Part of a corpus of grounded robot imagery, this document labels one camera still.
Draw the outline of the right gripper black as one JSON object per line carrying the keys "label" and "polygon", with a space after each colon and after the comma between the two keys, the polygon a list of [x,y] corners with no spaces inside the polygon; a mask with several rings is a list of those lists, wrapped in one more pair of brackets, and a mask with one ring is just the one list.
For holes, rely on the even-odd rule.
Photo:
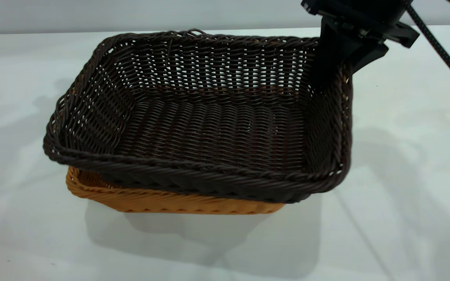
{"label": "right gripper black", "polygon": [[303,0],[302,7],[322,16],[313,64],[313,86],[322,87],[348,60],[356,73],[386,55],[386,39],[410,48],[419,33],[400,21],[410,0]]}

